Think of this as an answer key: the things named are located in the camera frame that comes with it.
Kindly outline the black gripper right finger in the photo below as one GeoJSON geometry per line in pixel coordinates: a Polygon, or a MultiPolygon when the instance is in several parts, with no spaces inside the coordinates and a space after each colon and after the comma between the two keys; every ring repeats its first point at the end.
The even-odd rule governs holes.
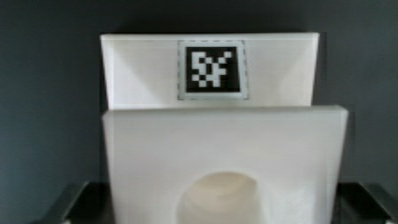
{"type": "Polygon", "coordinates": [[[337,184],[330,224],[398,224],[398,200],[378,184],[337,184]]]}

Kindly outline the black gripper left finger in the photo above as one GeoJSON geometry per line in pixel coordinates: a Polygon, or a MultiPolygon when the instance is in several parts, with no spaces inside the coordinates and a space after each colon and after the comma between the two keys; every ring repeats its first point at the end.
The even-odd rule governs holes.
{"type": "Polygon", "coordinates": [[[113,224],[108,183],[69,184],[42,217],[30,224],[113,224]]]}

